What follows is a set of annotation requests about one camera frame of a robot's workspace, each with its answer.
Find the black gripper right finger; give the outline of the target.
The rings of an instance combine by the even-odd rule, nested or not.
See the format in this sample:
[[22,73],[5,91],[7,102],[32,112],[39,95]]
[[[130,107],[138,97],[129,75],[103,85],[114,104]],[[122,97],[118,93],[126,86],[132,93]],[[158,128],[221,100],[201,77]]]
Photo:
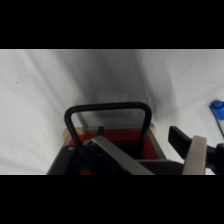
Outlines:
[[204,175],[206,168],[224,175],[224,143],[209,146],[205,137],[190,138],[176,126],[169,128],[168,142],[184,160],[183,175]]

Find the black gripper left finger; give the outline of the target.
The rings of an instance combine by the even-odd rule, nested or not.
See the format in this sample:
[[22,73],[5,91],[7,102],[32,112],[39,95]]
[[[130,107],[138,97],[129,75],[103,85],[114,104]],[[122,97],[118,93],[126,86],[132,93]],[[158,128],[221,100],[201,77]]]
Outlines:
[[48,175],[153,175],[103,136],[85,140],[80,146],[62,147]]

